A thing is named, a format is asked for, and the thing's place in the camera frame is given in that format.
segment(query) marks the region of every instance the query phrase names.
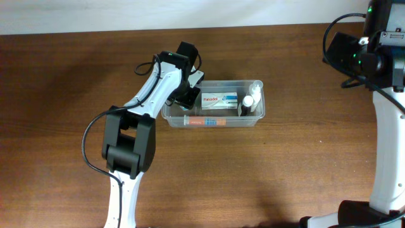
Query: black cable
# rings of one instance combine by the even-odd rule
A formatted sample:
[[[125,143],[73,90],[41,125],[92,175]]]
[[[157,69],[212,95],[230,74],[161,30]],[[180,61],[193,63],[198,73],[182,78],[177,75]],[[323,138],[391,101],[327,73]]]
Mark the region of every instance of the black cable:
[[[200,69],[201,65],[203,64],[203,60],[201,59],[200,54],[198,53],[197,55],[198,55],[198,61],[199,61],[198,67],[196,68],[196,70],[192,71],[190,73],[190,75],[195,74]]]
[[[389,94],[387,94],[385,91],[383,91],[381,88],[379,88],[377,85],[371,83],[369,80],[367,79],[363,79],[362,77],[360,77],[359,75],[356,75],[353,72],[350,72],[348,70],[345,70],[341,67],[339,67],[337,64],[331,62],[327,56],[327,50],[326,50],[326,43],[327,43],[327,38],[328,38],[328,34],[329,31],[332,29],[332,27],[339,22],[342,19],[351,17],[351,16],[359,16],[359,17],[363,17],[366,18],[365,14],[362,13],[349,13],[343,16],[338,17],[338,19],[334,20],[326,29],[325,31],[325,35],[323,36],[323,57],[325,59],[325,61],[332,66],[333,68],[335,68],[337,71],[339,71],[340,73],[344,73],[347,76],[349,76],[350,78],[359,81],[360,83],[363,83],[364,85],[368,86],[369,88],[371,88],[374,91],[377,91],[379,94],[381,94],[383,97],[385,97],[386,99],[388,99],[391,103],[393,103],[396,107],[398,107],[400,109],[401,112],[403,112],[405,114],[405,107],[403,107],[403,105],[400,104],[400,102],[398,102],[396,99],[394,99],[392,96],[390,96]]]
[[[347,79],[346,81],[344,81],[344,82],[341,83],[340,87],[341,87],[342,89],[348,89],[348,88],[353,88],[353,87],[357,87],[357,86],[362,86],[362,85],[364,85],[364,84],[361,83],[361,82],[352,83],[352,82],[354,82],[355,80],[356,80],[356,79]]]
[[[136,107],[142,105],[142,103],[145,102],[145,101],[149,98],[149,96],[152,94],[153,90],[156,88],[156,86],[157,86],[157,84],[158,84],[158,82],[159,82],[159,79],[160,79],[160,75],[161,75],[161,63],[160,63],[160,60],[159,60],[159,56],[158,56],[157,54],[155,54],[155,55],[153,56],[152,62],[150,62],[150,63],[143,63],[143,64],[137,66],[137,68],[135,69],[135,73],[136,73],[136,74],[138,74],[138,75],[145,75],[145,74],[149,73],[149,72],[153,69],[153,64],[152,64],[152,63],[154,63],[154,62],[158,64],[158,66],[159,66],[159,72],[158,72],[158,74],[157,74],[157,76],[156,76],[156,81],[155,81],[155,83],[153,84],[151,90],[146,94],[146,96],[145,96],[141,101],[138,101],[138,103],[136,103],[136,104],[134,104],[134,105],[126,106],[126,107],[121,107],[121,108],[117,108],[117,109],[114,109],[114,110],[104,111],[104,112],[98,114],[98,116],[96,116],[96,117],[89,123],[89,125],[87,126],[87,128],[84,130],[84,134],[83,134],[83,138],[82,138],[82,155],[83,155],[84,162],[85,162],[90,168],[94,169],[95,171],[97,171],[97,172],[99,172],[99,173],[101,173],[101,174],[104,174],[104,175],[106,175],[106,176],[108,176],[108,177],[111,177],[111,178],[114,179],[114,180],[117,182],[117,184],[118,184],[118,188],[120,189],[120,212],[119,212],[119,216],[118,216],[118,228],[120,228],[120,225],[121,225],[121,215],[122,215],[122,182],[121,182],[117,177],[115,177],[114,175],[112,175],[112,174],[110,174],[109,172],[106,172],[106,171],[104,171],[104,170],[101,170],[100,168],[97,168],[97,167],[93,166],[93,165],[88,161],[88,159],[87,159],[87,157],[86,157],[86,153],[85,153],[86,138],[87,138],[87,134],[88,134],[89,131],[90,131],[90,128],[91,128],[91,127],[94,125],[94,123],[95,123],[96,121],[98,121],[101,117],[103,117],[103,116],[105,116],[105,115],[112,114],[112,113],[116,113],[116,112],[119,112],[119,111],[125,111],[125,110],[129,110],[129,109],[131,109],[131,108],[136,108]],[[141,66],[143,66],[143,65],[146,65],[146,64],[152,64],[151,67],[149,68],[149,70],[148,70],[146,73],[139,73],[139,72],[137,72],[137,69],[138,69],[139,67],[141,67]]]

